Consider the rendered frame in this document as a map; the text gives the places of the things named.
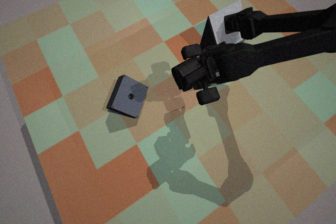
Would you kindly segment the dark grey sloped panel with hole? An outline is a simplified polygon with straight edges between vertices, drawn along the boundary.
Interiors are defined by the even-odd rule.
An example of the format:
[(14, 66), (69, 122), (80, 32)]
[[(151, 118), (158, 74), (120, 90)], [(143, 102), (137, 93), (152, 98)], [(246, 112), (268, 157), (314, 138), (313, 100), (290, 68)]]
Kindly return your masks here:
[(148, 86), (129, 76), (119, 76), (106, 108), (113, 113), (138, 118), (147, 90)]

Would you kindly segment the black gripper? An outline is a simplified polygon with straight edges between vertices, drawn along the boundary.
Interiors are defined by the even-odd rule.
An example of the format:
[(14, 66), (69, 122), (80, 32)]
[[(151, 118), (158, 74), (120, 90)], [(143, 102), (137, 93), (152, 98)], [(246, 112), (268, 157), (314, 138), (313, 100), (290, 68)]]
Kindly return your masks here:
[[(199, 44), (185, 46), (181, 50), (181, 54), (184, 60), (186, 60), (187, 58), (191, 58), (192, 56), (197, 57), (201, 53), (202, 48)], [(194, 90), (203, 89), (196, 93), (200, 105), (205, 105), (211, 102), (218, 101), (220, 99), (217, 87), (208, 88), (209, 86), (211, 86), (211, 84), (208, 83), (208, 80), (205, 77), (199, 79), (199, 82), (193, 84), (192, 86)]]

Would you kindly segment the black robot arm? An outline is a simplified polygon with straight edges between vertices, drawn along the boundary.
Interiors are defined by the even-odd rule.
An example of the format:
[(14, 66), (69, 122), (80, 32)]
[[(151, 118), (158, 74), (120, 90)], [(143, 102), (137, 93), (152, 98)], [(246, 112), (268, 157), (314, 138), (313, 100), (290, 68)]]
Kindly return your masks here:
[[(299, 32), (259, 44), (226, 43), (206, 47), (171, 69), (179, 90), (205, 77), (222, 84), (250, 76), (258, 68), (319, 53), (336, 53), (336, 3), (327, 9), (266, 15), (253, 7), (224, 16), (226, 34), (240, 31), (252, 40), (264, 32)], [(218, 69), (220, 76), (216, 76)]]

